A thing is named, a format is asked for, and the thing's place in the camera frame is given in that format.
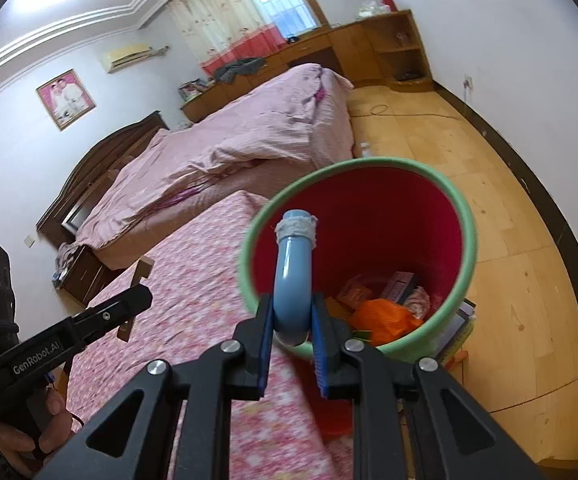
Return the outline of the person's left hand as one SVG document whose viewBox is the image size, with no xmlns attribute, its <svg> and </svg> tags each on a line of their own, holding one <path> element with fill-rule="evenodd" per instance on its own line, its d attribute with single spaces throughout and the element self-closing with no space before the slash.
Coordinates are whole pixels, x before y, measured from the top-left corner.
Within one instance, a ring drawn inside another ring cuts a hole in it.
<svg viewBox="0 0 578 480">
<path fill-rule="evenodd" d="M 26 478 L 32 478 L 47 465 L 74 436 L 72 414 L 55 388 L 46 389 L 45 404 L 51 419 L 37 442 L 23 431 L 0 422 L 0 452 Z"/>
</svg>

